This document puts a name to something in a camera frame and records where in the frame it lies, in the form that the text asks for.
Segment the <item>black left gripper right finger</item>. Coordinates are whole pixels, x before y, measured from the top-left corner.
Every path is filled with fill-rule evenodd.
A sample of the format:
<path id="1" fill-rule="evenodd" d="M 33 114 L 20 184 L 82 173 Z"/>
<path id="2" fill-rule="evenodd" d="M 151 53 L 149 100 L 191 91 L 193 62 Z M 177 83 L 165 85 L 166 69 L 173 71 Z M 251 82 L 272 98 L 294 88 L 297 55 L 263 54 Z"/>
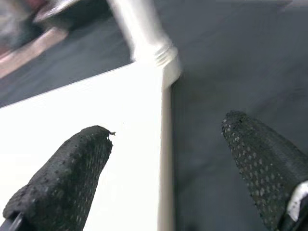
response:
<path id="1" fill-rule="evenodd" d="M 268 231 L 308 231 L 308 154 L 241 111 L 222 134 Z"/>

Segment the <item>white plastic table leg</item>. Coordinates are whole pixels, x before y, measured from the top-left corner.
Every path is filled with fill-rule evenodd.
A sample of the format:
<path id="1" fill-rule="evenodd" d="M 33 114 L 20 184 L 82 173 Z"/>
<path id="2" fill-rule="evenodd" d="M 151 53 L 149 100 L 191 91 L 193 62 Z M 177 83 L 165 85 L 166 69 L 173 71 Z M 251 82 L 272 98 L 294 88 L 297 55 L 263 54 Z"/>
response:
<path id="1" fill-rule="evenodd" d="M 164 31 L 152 0 L 107 0 L 134 62 L 165 66 L 178 51 Z"/>

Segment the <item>black tablecloth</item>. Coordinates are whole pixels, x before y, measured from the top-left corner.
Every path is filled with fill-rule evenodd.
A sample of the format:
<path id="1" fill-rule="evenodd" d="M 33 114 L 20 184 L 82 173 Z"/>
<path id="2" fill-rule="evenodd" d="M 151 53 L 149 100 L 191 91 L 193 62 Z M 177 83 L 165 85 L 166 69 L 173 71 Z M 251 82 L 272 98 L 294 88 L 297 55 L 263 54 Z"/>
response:
<path id="1" fill-rule="evenodd" d="M 176 231 L 267 231 L 221 122 L 244 111 L 308 154 L 308 9 L 154 2 L 184 69 L 172 87 Z"/>

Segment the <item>white plastic table top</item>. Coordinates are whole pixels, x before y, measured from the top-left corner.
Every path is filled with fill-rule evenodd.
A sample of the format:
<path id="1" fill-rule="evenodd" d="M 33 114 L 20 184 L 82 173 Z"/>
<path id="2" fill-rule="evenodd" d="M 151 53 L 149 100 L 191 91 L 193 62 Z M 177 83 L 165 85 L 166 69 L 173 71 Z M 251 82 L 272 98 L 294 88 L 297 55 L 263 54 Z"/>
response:
<path id="1" fill-rule="evenodd" d="M 134 62 L 0 108 L 0 231 L 9 199 L 73 135 L 113 134 L 83 231 L 174 231 L 171 85 L 165 66 Z"/>

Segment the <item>beige woven bench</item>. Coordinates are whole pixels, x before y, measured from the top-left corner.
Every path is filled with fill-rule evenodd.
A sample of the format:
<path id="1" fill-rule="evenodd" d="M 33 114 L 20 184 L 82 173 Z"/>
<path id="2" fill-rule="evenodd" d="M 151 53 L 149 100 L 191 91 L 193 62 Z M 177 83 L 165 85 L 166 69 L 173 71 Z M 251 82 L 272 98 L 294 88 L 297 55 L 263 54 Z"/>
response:
<path id="1" fill-rule="evenodd" d="M 43 54 L 46 50 L 63 41 L 69 32 L 52 27 L 39 38 L 18 48 L 0 55 L 0 79 L 16 71 L 31 60 Z"/>

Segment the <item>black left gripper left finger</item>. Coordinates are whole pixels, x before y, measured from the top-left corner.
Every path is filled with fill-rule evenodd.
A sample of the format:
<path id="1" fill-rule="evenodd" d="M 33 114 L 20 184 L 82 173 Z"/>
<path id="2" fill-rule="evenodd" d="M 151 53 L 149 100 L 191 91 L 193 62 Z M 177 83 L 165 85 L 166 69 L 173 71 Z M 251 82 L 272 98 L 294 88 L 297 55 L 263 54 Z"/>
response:
<path id="1" fill-rule="evenodd" d="M 2 231 L 83 231 L 112 134 L 91 126 L 67 139 L 9 199 Z"/>

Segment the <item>black metal wok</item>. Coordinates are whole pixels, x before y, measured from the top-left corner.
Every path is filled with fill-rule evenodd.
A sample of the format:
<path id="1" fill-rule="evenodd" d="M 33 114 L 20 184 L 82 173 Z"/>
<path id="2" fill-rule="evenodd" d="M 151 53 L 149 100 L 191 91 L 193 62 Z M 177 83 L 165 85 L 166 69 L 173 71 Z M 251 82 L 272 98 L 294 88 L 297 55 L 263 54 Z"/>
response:
<path id="1" fill-rule="evenodd" d="M 107 0 L 48 0 L 33 22 L 43 27 L 75 30 L 111 15 Z"/>

